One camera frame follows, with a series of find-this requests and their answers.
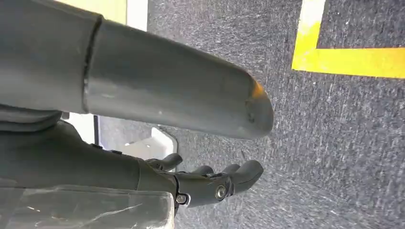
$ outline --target floor marking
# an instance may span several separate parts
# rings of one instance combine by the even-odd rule
[[[65,4],[102,14],[121,24],[127,22],[127,0],[58,0]]]
[[[325,0],[302,1],[292,69],[405,79],[405,48],[317,49],[324,6]]]

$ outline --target screw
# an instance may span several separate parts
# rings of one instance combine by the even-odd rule
[[[178,204],[185,204],[185,203],[187,202],[187,196],[182,195],[182,194],[178,195],[178,196],[176,197],[176,202],[177,202]]]
[[[226,188],[223,185],[219,185],[216,188],[216,192],[215,192],[215,197],[217,197],[218,199],[222,199],[225,197],[226,194]]]

